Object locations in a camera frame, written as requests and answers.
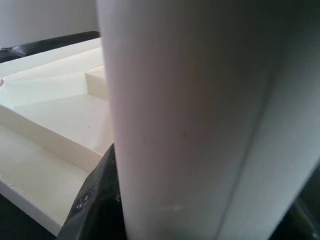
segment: black leather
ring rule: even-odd
[[[76,44],[91,39],[99,38],[98,31],[88,31],[68,36],[60,36],[46,40],[35,41],[18,46],[0,49],[0,63],[23,58],[33,54],[42,53],[52,49],[61,48],[71,44]]]

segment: white plastic tray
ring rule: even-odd
[[[113,142],[101,40],[0,64],[0,194],[57,235]]]

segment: black plastic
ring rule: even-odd
[[[113,144],[84,181],[57,240],[126,240]]]

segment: white pipe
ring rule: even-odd
[[[98,11],[128,239],[236,239],[221,233],[290,11],[237,0],[99,0]]]

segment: black mat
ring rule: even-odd
[[[0,195],[0,240],[53,240],[40,224]]]

